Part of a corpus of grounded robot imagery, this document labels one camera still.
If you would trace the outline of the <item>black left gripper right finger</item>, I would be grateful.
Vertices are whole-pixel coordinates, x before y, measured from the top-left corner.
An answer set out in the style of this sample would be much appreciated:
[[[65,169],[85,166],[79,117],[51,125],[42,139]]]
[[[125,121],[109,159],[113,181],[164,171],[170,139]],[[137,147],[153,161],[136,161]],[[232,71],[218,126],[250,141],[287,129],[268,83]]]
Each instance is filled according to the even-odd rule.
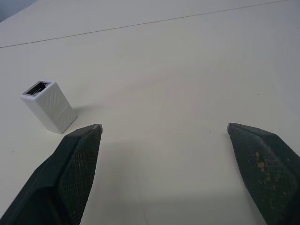
[[[244,185],[267,225],[300,225],[300,157],[276,134],[229,123]]]

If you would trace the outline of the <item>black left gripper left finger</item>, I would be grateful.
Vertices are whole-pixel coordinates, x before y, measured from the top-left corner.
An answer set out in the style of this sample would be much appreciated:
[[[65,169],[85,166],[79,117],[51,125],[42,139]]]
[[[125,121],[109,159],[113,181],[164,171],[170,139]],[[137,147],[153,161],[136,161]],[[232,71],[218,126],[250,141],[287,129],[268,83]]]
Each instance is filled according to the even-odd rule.
[[[96,171],[103,128],[93,124],[64,136],[30,176],[0,225],[79,225]]]

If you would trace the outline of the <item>white Ethernet coupler block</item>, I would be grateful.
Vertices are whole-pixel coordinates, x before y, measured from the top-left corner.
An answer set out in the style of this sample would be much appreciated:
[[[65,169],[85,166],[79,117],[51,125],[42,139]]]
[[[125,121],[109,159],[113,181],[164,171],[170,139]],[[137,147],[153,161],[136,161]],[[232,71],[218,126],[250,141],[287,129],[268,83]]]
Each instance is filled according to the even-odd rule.
[[[78,117],[56,82],[38,81],[20,98],[53,133],[63,134]]]

